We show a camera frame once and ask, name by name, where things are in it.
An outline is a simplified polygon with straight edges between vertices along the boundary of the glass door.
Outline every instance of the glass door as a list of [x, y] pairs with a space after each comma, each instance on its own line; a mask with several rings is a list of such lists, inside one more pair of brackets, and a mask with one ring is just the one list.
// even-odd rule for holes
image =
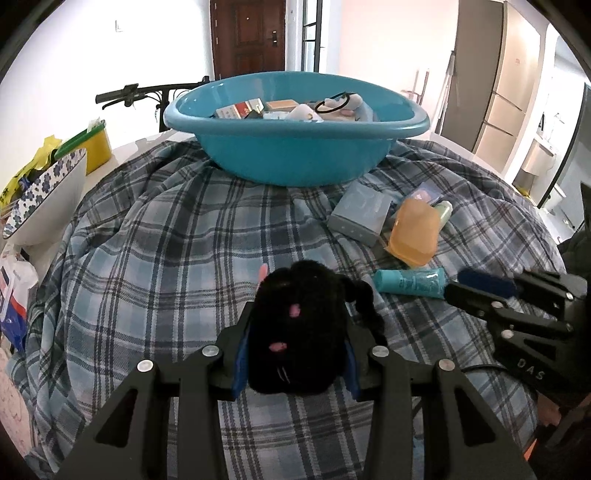
[[318, 72], [320, 70], [322, 0], [304, 0], [303, 25], [301, 69], [303, 72]]

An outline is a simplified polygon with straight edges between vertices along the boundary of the floral patterned bowl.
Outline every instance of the floral patterned bowl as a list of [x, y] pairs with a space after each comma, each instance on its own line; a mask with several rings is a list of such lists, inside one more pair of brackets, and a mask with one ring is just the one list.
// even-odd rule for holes
[[57, 160], [17, 202], [2, 237], [22, 247], [58, 240], [78, 207], [85, 177], [85, 148]]

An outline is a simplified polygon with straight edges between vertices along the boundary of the handlebar grip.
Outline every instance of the handlebar grip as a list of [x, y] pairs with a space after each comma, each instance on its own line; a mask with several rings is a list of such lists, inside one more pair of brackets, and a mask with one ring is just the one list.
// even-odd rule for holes
[[118, 100], [125, 96], [124, 90], [115, 90], [114, 92], [100, 93], [95, 97], [95, 103], [105, 103], [112, 100]]

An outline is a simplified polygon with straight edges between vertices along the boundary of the brown wooden door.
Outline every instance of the brown wooden door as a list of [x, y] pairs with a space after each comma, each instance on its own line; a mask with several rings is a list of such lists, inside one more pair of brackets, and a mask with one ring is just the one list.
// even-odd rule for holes
[[285, 0], [212, 0], [216, 79], [285, 70]]

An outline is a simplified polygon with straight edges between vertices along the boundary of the plaid tablecloth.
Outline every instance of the plaid tablecloth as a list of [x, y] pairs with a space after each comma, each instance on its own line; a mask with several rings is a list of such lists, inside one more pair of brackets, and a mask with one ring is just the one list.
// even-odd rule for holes
[[[450, 278], [467, 265], [496, 274], [563, 269], [531, 205], [437, 144], [399, 142], [361, 178], [395, 204], [425, 180], [454, 207], [431, 267]], [[298, 189], [237, 179], [196, 141], [159, 146], [105, 177], [82, 201], [39, 289], [26, 355], [15, 355], [8, 367], [40, 434], [29, 463], [51, 477], [138, 361], [181, 360], [235, 323], [254, 298], [262, 262], [275, 269], [308, 258], [356, 278], [401, 268], [379, 245], [368, 248], [327, 229], [346, 186]], [[383, 240], [391, 228], [389, 219]], [[493, 362], [485, 325], [443, 300], [384, 295], [377, 308], [390, 346], [407, 359], [446, 357], [461, 367]], [[523, 447], [536, 423], [530, 393], [504, 374], [470, 379]], [[247, 389], [219, 411], [231, 478], [360, 477], [372, 404], [355, 403], [342, 381], [309, 398]], [[175, 418], [173, 409], [172, 478]], [[419, 478], [420, 418], [415, 426]]]

